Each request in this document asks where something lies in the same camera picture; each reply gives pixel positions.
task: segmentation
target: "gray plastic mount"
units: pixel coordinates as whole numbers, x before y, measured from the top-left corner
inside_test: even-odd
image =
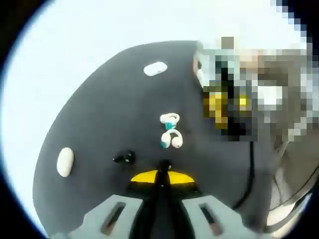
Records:
[[[270,234],[258,234],[243,226],[240,215],[213,196],[182,200],[196,239],[271,239]],[[201,208],[205,208],[221,234],[213,233]]]
[[[83,224],[69,234],[58,233],[51,239],[129,239],[136,214],[143,200],[112,195],[84,216]],[[119,207],[124,207],[110,235],[102,233]]]
[[[58,233],[51,239],[129,239],[134,219],[139,212],[142,199],[112,195],[103,203],[89,211],[84,216],[83,224],[69,234]],[[218,201],[213,196],[204,196],[194,199],[182,200],[192,225],[196,239],[271,239],[270,234],[257,234],[243,226],[238,213]],[[119,207],[123,207],[115,226],[110,233],[102,233],[102,228],[107,225]],[[205,208],[221,230],[215,236],[202,212]]]

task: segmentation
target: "dark gray mat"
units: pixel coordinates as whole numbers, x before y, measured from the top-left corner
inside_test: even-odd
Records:
[[[34,175],[34,206],[49,235],[80,226],[86,212],[122,193],[133,175],[153,170],[160,159],[172,160],[176,171],[188,173],[204,193],[229,206],[242,197],[250,166],[249,143],[225,142],[212,119],[203,117],[202,90],[192,72],[194,51],[192,41],[127,49],[97,69],[69,99],[43,143]],[[168,70],[146,76],[143,68],[156,61],[166,63]],[[160,146],[165,132],[160,115],[169,112],[181,117],[180,149]],[[265,222],[271,192],[273,164],[265,135],[255,143],[253,191],[238,210],[244,222],[257,229]],[[67,178],[56,171],[64,147],[75,153]],[[123,149],[136,152],[134,167],[112,161]]]

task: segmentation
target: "open-ear earbud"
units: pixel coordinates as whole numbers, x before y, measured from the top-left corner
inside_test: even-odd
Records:
[[[175,133],[177,137],[171,139],[171,133]],[[183,137],[181,136],[181,133],[176,129],[169,129],[161,136],[161,145],[163,148],[168,148],[170,146],[170,141],[175,148],[180,148],[183,145]]]
[[[163,148],[168,148],[170,146],[170,134],[169,133],[163,133],[161,138],[160,138],[160,144],[162,145]]]
[[[179,121],[179,115],[176,113],[168,113],[161,115],[159,120],[161,123],[165,124],[166,130],[174,129]]]

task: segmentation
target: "white background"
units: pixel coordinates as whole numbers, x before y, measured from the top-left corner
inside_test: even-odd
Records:
[[[269,0],[56,0],[38,11],[7,63],[1,136],[8,183],[39,229],[32,185],[41,145],[101,64],[135,45],[223,34],[237,36],[242,47],[305,48],[284,16]]]

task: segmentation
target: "yellow object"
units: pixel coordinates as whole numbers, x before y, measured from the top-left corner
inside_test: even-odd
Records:
[[[139,183],[155,183],[155,177],[157,170],[140,173],[131,179],[131,182],[139,182]]]
[[[180,184],[180,183],[194,183],[194,179],[187,176],[186,174],[177,173],[173,171],[168,172],[170,184]]]
[[[226,104],[226,94],[223,92],[216,92],[209,94],[209,109],[210,110],[221,110],[222,106]]]
[[[239,110],[246,111],[249,109],[249,99],[246,95],[239,96]]]
[[[222,118],[223,117],[222,111],[221,110],[215,110],[215,117],[216,118]]]

